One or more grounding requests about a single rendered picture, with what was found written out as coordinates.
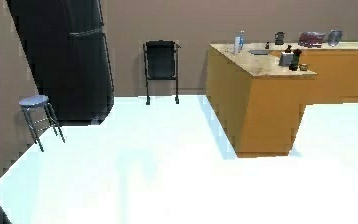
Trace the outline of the black garbage can on stilts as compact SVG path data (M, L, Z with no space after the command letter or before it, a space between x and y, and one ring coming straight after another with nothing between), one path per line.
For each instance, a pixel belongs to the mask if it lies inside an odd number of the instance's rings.
M143 44L146 104L150 104L150 81L174 81L175 103L179 103L179 54L181 46L174 41L155 40Z

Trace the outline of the orange kitchen counter cabinet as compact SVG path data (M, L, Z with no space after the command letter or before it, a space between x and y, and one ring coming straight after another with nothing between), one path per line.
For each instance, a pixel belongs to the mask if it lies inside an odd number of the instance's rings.
M279 65L282 46L253 55L251 43L235 55L231 44L211 44L206 96L233 152L240 158L285 156L305 108L358 103L358 42L301 49L305 71Z

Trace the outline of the grey box with dark top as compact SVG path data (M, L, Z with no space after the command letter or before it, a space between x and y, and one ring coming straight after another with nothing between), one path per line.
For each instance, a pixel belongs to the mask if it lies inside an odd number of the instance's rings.
M288 45L287 48L281 53L279 65L288 67L291 64L294 53L291 51L292 46Z

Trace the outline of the black fridge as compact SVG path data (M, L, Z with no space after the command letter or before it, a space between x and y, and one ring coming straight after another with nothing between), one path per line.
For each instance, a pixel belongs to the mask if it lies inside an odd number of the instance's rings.
M6 0L38 93L62 125L97 125L114 104L101 0Z

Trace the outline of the grey round metal stool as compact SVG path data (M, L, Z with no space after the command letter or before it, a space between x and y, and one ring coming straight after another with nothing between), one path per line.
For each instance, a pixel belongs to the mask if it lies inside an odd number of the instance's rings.
M62 129L55 115L50 99L46 95L34 95L26 97L19 101L21 111L23 112L26 124L31 134L32 140L43 152L44 148L40 141L40 132L46 131L48 128L52 128L56 136L60 136L63 142L66 142ZM45 117L42 119L34 120L32 117L33 112L42 110L45 113Z

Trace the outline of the red toaster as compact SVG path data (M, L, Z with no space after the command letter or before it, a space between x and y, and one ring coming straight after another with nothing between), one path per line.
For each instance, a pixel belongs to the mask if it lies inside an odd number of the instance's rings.
M319 32L303 32L299 36L298 44L300 46L312 48L321 48L324 41L325 34Z

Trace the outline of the silver kettle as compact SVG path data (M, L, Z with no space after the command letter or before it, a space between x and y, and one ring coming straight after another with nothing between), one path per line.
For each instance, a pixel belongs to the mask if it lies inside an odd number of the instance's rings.
M339 44L342 40L343 31L341 29L333 29L327 38L327 44L331 47L334 47Z

